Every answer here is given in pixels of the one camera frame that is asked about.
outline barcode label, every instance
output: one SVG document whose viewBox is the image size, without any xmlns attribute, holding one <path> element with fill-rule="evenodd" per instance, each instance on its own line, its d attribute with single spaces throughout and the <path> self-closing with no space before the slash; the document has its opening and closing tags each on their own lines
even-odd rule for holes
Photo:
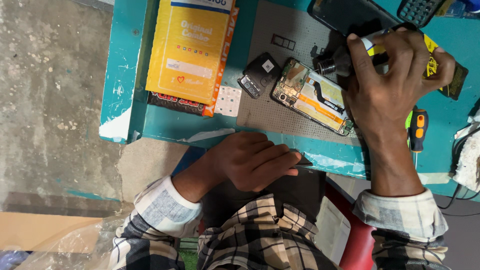
<svg viewBox="0 0 480 270">
<path fill-rule="evenodd" d="M 270 60 L 267 60 L 267 62 L 265 62 L 262 67 L 265 69 L 265 71 L 270 72 L 270 70 L 273 69 L 273 64 L 272 62 L 270 62 Z"/>
</svg>

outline yellow padded envelope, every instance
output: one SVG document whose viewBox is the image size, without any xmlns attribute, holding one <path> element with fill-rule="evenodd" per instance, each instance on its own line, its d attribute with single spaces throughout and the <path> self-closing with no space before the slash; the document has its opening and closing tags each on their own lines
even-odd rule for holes
<svg viewBox="0 0 480 270">
<path fill-rule="evenodd" d="M 146 90 L 210 105 L 234 0 L 161 0 Z"/>
</svg>

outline teal workbench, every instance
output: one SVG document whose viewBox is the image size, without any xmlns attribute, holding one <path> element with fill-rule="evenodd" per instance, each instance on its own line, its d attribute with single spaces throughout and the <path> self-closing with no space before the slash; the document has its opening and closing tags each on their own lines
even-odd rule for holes
<svg viewBox="0 0 480 270">
<path fill-rule="evenodd" d="M 306 11 L 310 0 L 271 0 L 294 9 Z M 391 14 L 396 14 L 400 0 L 376 0 Z M 233 128 L 236 118 L 215 114 L 199 117 L 147 105 L 144 90 L 151 46 L 155 32 L 158 0 L 116 0 L 110 36 L 110 49 L 105 89 L 100 117 L 102 139 L 128 144 L 142 137 L 198 147 L 212 147 L 224 136 L 193 143 L 181 142 L 199 132 Z M 240 8 L 237 26 L 227 61 L 224 83 L 237 85 L 247 64 L 253 23 L 258 0 L 237 0 Z M 425 150 L 418 156 L 418 171 L 429 177 L 443 177 L 450 171 L 451 147 L 455 132 L 466 126 L 467 116 L 479 99 L 480 89 L 480 20 L 434 17 L 422 30 L 456 60 L 469 69 L 459 101 L 438 92 L 430 93 L 418 102 L 419 108 L 430 114 L 430 126 Z M 284 143 L 300 152 L 318 158 L 314 167 L 327 172 L 359 178 L 368 176 L 368 164 L 363 166 L 362 148 L 300 136 L 264 132 L 276 144 Z M 435 193 L 452 195 L 456 183 L 428 184 Z"/>
</svg>

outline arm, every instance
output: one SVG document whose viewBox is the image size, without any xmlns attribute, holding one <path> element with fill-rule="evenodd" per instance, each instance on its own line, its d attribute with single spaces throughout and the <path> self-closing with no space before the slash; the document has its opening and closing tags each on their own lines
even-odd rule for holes
<svg viewBox="0 0 480 270">
<path fill-rule="evenodd" d="M 417 101 L 447 85 L 455 60 L 443 49 L 433 52 L 437 74 L 422 79 L 429 60 L 423 37 L 398 29 L 378 36 L 389 55 L 389 71 L 378 75 L 362 41 L 348 37 L 356 78 L 347 100 L 369 147 L 372 189 L 357 199 L 354 213 L 377 227 L 373 259 L 382 269 L 448 269 L 442 235 L 448 229 L 430 190 L 425 189 L 407 146 L 405 120 Z"/>
<path fill-rule="evenodd" d="M 261 190 L 283 175 L 297 175 L 291 167 L 299 160 L 299 153 L 274 146 L 265 134 L 230 135 L 173 179 L 157 180 L 135 197 L 135 210 L 113 239 L 109 269 L 184 270 L 175 238 L 198 235 L 203 195 L 228 179 L 238 189 Z"/>
<path fill-rule="evenodd" d="M 175 237 L 196 235 L 201 205 L 184 199 L 170 177 L 151 183 L 135 197 L 135 210 L 113 239 L 109 269 L 184 270 Z"/>
</svg>

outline perforated mat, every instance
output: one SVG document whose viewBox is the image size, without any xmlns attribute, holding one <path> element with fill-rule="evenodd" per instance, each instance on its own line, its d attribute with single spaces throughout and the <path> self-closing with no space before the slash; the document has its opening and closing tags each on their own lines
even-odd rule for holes
<svg viewBox="0 0 480 270">
<path fill-rule="evenodd" d="M 279 36 L 284 39 L 282 46 L 278 45 Z M 306 12 L 261 0 L 258 3 L 248 62 L 267 51 L 282 68 L 290 57 L 313 68 L 312 61 L 317 54 L 322 54 L 327 46 L 337 48 L 343 40 L 343 36 L 332 32 Z M 345 86 L 344 82 L 337 81 L 336 75 L 328 78 Z M 340 136 L 273 101 L 270 98 L 273 86 L 274 84 L 270 85 L 258 99 L 242 92 L 237 125 L 360 146 L 355 133 Z"/>
</svg>

